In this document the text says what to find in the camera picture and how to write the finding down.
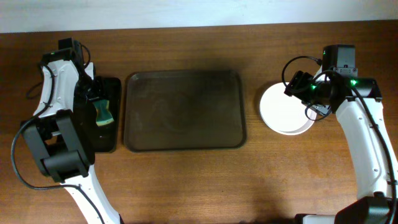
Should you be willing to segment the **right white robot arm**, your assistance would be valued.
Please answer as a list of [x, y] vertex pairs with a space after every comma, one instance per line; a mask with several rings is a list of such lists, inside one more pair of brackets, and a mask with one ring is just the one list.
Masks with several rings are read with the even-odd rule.
[[358, 199], [335, 215], [298, 214], [297, 223], [397, 223], [397, 159], [383, 116], [382, 96], [372, 78], [325, 70], [297, 71], [285, 88], [308, 108], [329, 106], [345, 134], [354, 165]]

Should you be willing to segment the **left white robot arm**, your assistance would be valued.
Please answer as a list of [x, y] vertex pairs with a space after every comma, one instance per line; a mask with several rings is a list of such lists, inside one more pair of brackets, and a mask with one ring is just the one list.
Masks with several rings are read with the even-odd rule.
[[113, 152], [118, 135], [121, 81], [98, 77], [81, 50], [45, 54], [40, 103], [17, 135], [28, 145], [51, 189], [65, 189], [88, 223], [122, 223], [95, 172], [95, 154]]

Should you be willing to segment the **pink plate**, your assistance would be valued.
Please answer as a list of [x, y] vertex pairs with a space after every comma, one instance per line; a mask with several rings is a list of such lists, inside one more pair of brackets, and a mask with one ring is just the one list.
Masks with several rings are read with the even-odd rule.
[[263, 122], [271, 130], [288, 136], [306, 132], [314, 124], [316, 112], [293, 96], [287, 96], [283, 83], [277, 83], [267, 88], [259, 100], [259, 114]]

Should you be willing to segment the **green yellow sponge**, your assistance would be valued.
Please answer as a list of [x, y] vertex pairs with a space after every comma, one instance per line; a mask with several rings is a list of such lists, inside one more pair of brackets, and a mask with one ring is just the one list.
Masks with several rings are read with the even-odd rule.
[[93, 105], [96, 109], [97, 126], [106, 126], [114, 122], [114, 118], [109, 110], [109, 100], [98, 100]]

